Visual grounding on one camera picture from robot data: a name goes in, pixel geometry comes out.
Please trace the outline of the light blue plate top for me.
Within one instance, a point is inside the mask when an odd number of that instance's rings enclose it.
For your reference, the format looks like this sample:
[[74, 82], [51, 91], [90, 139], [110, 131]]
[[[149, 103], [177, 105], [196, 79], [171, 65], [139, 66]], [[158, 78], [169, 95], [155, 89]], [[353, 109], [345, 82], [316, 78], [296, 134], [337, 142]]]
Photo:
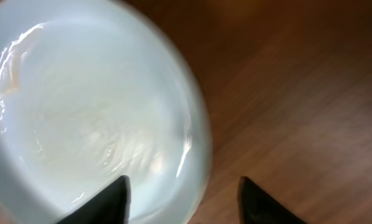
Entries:
[[121, 1], [0, 1], [0, 207], [14, 223], [57, 223], [122, 175], [130, 223], [187, 223], [211, 160], [194, 75], [148, 18]]

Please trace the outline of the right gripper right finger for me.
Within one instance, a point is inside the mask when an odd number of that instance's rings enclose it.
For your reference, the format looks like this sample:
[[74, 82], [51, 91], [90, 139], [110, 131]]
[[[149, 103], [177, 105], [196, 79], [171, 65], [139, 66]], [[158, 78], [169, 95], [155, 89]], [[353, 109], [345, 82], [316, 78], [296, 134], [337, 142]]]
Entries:
[[238, 185], [241, 224], [306, 224], [247, 176]]

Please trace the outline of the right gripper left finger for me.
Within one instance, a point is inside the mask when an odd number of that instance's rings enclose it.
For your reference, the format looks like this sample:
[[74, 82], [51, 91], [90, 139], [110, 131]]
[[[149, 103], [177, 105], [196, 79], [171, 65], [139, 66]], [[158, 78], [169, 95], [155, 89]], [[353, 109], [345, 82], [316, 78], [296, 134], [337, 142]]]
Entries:
[[131, 184], [122, 175], [57, 224], [128, 224], [130, 204]]

